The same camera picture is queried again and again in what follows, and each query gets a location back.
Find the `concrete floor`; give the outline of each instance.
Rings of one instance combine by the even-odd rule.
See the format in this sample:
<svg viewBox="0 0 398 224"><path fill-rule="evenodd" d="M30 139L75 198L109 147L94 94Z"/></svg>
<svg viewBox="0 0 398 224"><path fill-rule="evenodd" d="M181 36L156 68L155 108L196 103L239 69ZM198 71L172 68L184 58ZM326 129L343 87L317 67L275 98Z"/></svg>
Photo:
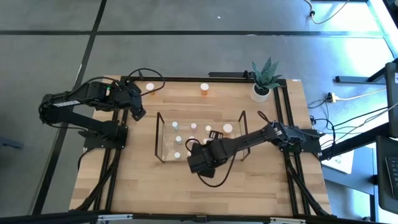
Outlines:
<svg viewBox="0 0 398 224"><path fill-rule="evenodd" d="M3 0L0 1L0 30L91 30L100 2ZM314 3L317 20L328 17L341 5ZM116 0L108 1L99 29L350 31L362 34L380 31L365 3L349 3L341 14L321 26L307 20L308 10L303 0ZM0 35L0 136L25 144L21 150L3 147L0 151L3 180L0 217L30 212L57 132L40 123L37 107L45 93L57 93L73 86L87 41L88 36L84 35ZM382 37L358 38L357 35L97 36L83 80L102 75L127 75L139 67L150 67L166 76L205 77L208 72L250 70L251 61L261 64L269 56L280 62L277 73L303 81L307 102L319 100L329 91L340 97L350 97L382 88L338 85L333 78L337 75L369 76L393 59ZM385 92L332 104L329 105L330 120L339 123L385 104ZM93 112L85 107L75 108L75 111L87 116ZM316 118L325 117L322 108L310 113ZM68 210L82 145L83 138L76 131L67 132L44 213ZM330 182L326 186L335 215L352 219L369 215L368 195ZM392 222L392 219L381 221Z"/></svg>

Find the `succulent plant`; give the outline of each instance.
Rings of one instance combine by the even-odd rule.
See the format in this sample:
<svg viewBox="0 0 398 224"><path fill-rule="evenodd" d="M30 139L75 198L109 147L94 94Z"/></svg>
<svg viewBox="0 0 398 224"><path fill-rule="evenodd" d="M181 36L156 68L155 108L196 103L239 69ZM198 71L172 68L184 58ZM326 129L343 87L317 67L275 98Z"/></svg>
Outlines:
<svg viewBox="0 0 398 224"><path fill-rule="evenodd" d="M252 72L252 75L254 76L253 79L259 90L264 91L266 89L273 89L280 86L276 81L281 77L281 75L274 75L278 63L279 62L272 63L271 58L269 57L261 72L259 72L257 65L254 62L251 62L254 70L254 72Z"/></svg>

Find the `white bottle cap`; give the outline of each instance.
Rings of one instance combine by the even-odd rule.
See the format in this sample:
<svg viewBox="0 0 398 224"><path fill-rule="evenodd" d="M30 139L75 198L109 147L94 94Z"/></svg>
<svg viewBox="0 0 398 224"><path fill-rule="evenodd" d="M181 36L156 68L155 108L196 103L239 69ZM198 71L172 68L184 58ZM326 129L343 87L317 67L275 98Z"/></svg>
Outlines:
<svg viewBox="0 0 398 224"><path fill-rule="evenodd" d="M207 84L207 83L202 83L202 84L200 85L200 89L203 90L203 91L209 90L209 84Z"/></svg>
<svg viewBox="0 0 398 224"><path fill-rule="evenodd" d="M146 86L146 89L148 91L154 90L154 88L155 88L155 85L153 83L148 83L147 86Z"/></svg>
<svg viewBox="0 0 398 224"><path fill-rule="evenodd" d="M224 129L225 133L231 133L232 132L232 125L224 124L223 129Z"/></svg>

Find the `white pot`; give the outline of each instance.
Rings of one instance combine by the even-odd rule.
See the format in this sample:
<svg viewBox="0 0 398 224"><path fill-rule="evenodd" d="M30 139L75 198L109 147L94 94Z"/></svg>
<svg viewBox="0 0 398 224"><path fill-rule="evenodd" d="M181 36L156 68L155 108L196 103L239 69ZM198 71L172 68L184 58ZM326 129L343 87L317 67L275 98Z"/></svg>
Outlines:
<svg viewBox="0 0 398 224"><path fill-rule="evenodd" d="M256 84L253 85L253 89L250 92L250 97L252 100L256 101L257 103L262 103L264 102L266 99L268 99L269 93L271 91L268 91L268 93L266 95L259 95L258 93L256 93L256 91L254 90L254 87L256 86Z"/></svg>

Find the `wooden tabletop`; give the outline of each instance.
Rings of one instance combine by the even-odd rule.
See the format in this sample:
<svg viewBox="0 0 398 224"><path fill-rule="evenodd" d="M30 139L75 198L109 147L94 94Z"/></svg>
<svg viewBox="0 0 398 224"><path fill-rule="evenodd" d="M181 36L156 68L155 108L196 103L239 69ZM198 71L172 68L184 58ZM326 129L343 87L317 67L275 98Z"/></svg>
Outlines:
<svg viewBox="0 0 398 224"><path fill-rule="evenodd" d="M137 82L145 91L147 82ZM154 82L155 87L161 83ZM156 115L165 122L206 123L237 121L246 111L248 130L256 131L266 123L257 115L261 110L270 120L277 120L273 92L264 103L250 99L250 83L209 83L207 96L200 94L196 82L167 82L155 95L143 96L147 114L140 121L128 116L126 147L122 150L112 212L173 213L208 215L290 216L292 209L282 153L269 142L252 147L245 161L236 160L228 180L218 188L207 187L186 162L161 163L154 155ZM299 80L287 80L287 88L295 125L311 128L307 104ZM282 91L280 101L287 121ZM111 120L112 113L95 111L94 118ZM80 166L70 208L76 208L89 195L100 175L104 149L87 154ZM325 181L319 161L312 154L301 154L305 183L317 202L331 212ZM218 184L229 163L217 168L210 184ZM298 209L303 213L299 188L296 186ZM101 208L104 208L106 193Z"/></svg>

